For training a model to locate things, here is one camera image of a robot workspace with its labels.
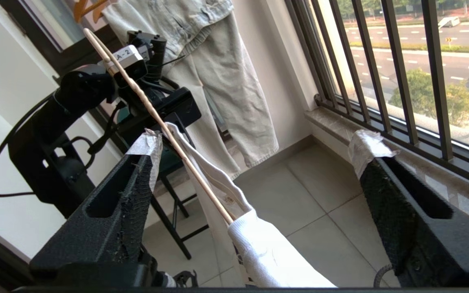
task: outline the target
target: clothes hanger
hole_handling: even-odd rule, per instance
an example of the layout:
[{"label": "clothes hanger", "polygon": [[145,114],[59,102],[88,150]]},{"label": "clothes hanger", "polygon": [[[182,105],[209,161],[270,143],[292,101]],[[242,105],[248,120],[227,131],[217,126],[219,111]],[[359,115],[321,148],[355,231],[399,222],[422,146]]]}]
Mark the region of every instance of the clothes hanger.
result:
[{"label": "clothes hanger", "polygon": [[129,87],[138,95],[140,98],[142,104],[146,107],[148,113],[155,119],[155,121],[160,125],[162,128],[162,131],[168,138],[168,140],[171,142],[175,150],[177,151],[177,154],[182,158],[182,161],[188,167],[188,169],[191,171],[193,176],[197,179],[199,182],[200,186],[203,188],[207,196],[211,199],[213,204],[215,205],[216,209],[220,212],[220,215],[223,217],[223,219],[227,222],[228,225],[231,225],[233,223],[233,219],[229,215],[229,213],[225,210],[225,208],[222,206],[216,195],[213,193],[211,190],[210,186],[205,182],[205,180],[199,175],[197,169],[195,166],[191,163],[189,160],[188,156],[186,153],[180,148],[180,145],[177,143],[175,138],[173,137],[173,134],[171,131],[169,131],[168,127],[160,118],[158,115],[156,109],[151,105],[151,102],[147,99],[146,94],[144,91],[137,85],[137,83],[128,76],[122,65],[117,61],[117,58],[110,52],[110,50],[102,43],[102,41],[88,28],[83,29],[84,35],[90,41],[91,45],[97,53],[101,56],[103,59],[104,64],[109,63],[110,61],[113,62],[113,64],[119,69],[119,72],[123,76],[124,80],[128,83]]},{"label": "clothes hanger", "polygon": [[85,8],[88,0],[79,0],[73,6],[73,19],[75,19],[75,22],[79,23],[83,16],[90,13],[90,11],[97,10],[97,12],[93,12],[93,22],[97,22],[97,20],[101,17],[101,12],[103,11],[104,7],[108,5],[107,2],[108,0],[99,0],[90,5],[90,7]]}]

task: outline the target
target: white tape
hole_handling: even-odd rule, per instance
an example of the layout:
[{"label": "white tape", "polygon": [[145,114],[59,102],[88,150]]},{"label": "white tape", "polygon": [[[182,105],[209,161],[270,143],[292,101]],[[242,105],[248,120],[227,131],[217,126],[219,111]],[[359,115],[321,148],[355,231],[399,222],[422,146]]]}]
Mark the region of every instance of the white tape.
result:
[{"label": "white tape", "polygon": [[148,155],[151,158],[151,174],[149,175],[149,188],[151,192],[155,189],[158,178],[158,165],[162,155],[162,134],[150,129],[141,134],[130,149],[127,155]]},{"label": "white tape", "polygon": [[354,132],[348,146],[348,156],[358,178],[361,178],[365,168],[375,157],[393,157],[399,154],[399,150],[392,151],[382,140],[383,137],[379,132],[370,130]]}]

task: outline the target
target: orange hanger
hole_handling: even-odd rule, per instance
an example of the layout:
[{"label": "orange hanger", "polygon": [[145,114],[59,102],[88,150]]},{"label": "orange hanger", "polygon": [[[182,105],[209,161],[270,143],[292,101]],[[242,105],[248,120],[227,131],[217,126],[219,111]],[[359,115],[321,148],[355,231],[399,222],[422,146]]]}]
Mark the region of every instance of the orange hanger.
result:
[{"label": "orange hanger", "polygon": [[90,13],[90,11],[93,11],[96,8],[99,8],[98,13],[93,14],[93,21],[97,22],[99,17],[101,17],[101,11],[104,9],[104,7],[106,7],[106,5],[103,5],[106,2],[108,2],[108,0],[99,0],[95,2],[94,4],[90,5],[90,7],[85,8],[86,3],[88,3],[88,0],[79,0],[73,6],[73,19],[75,19],[76,22],[80,22],[83,16]]}]

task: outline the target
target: window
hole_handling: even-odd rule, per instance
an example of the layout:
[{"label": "window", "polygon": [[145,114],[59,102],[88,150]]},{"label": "window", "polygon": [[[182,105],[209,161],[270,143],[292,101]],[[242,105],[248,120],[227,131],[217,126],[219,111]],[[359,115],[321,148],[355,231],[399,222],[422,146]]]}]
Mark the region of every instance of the window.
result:
[{"label": "window", "polygon": [[286,0],[319,106],[469,179],[469,0]]}]

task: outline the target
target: white towel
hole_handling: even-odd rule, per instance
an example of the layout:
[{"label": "white towel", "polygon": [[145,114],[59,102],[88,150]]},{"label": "white towel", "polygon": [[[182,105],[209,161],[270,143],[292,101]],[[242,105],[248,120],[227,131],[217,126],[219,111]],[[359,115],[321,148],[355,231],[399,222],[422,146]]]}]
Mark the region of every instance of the white towel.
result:
[{"label": "white towel", "polygon": [[[166,125],[225,209],[236,218],[227,227],[210,198],[188,170],[216,245],[220,244],[231,252],[235,267],[244,276],[244,284],[257,287],[335,287],[309,265],[273,224],[258,218],[240,188],[223,171],[198,154],[177,126],[170,123]],[[238,257],[233,244],[239,252]]]}]

